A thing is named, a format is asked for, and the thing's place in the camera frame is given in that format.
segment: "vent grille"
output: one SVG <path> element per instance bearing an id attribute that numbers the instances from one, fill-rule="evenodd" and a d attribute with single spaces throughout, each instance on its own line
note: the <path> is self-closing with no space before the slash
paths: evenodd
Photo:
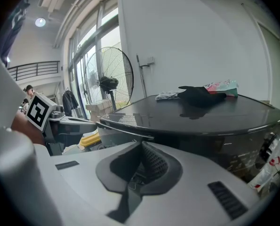
<path id="1" fill-rule="evenodd" d="M 144 167 L 149 181 L 154 181 L 162 177 L 168 170 L 165 160 L 159 157 L 154 151 L 143 146 L 144 151 Z"/>
<path id="2" fill-rule="evenodd" d="M 210 183 L 208 187 L 232 220 L 238 218 L 248 210 L 222 182 Z"/>

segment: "glossy tabletop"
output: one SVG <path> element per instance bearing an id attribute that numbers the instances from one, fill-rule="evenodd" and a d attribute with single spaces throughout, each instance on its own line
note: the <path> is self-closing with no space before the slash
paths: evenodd
<path id="1" fill-rule="evenodd" d="M 181 99 L 156 101 L 156 96 L 132 103 L 100 122 L 136 129 L 145 134 L 226 136 L 254 132 L 280 123 L 280 110 L 248 97 L 227 97 L 207 109 L 189 106 Z"/>

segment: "railing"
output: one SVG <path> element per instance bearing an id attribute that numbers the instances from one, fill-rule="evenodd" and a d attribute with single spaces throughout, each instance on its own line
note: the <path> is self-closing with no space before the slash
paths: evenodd
<path id="1" fill-rule="evenodd" d="M 46 61 L 19 65 L 8 68 L 8 71 L 15 81 L 19 81 L 38 75 L 58 73 L 59 62 L 60 61 Z"/>

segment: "packaging bag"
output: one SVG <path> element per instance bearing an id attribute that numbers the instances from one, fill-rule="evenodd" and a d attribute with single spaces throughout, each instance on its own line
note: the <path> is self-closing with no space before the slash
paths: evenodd
<path id="1" fill-rule="evenodd" d="M 217 94 L 217 93 L 225 93 L 227 96 L 237 97 L 237 87 L 238 84 L 236 81 L 226 80 L 220 81 L 216 83 L 210 83 L 208 85 L 204 85 L 207 91 L 210 94 Z"/>
<path id="2" fill-rule="evenodd" d="M 269 148 L 272 153 L 268 159 L 268 162 L 248 183 L 251 188 L 254 188 L 257 191 L 260 191 L 263 187 L 271 182 L 278 182 L 280 178 L 280 138 L 274 139 Z"/>

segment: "jacket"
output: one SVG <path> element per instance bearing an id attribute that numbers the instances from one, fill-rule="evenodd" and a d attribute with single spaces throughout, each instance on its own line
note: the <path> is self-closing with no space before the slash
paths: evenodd
<path id="1" fill-rule="evenodd" d="M 74 94 L 67 90 L 63 95 L 63 106 L 64 106 L 64 114 L 66 116 L 72 116 L 72 110 L 78 107 L 77 100 Z"/>

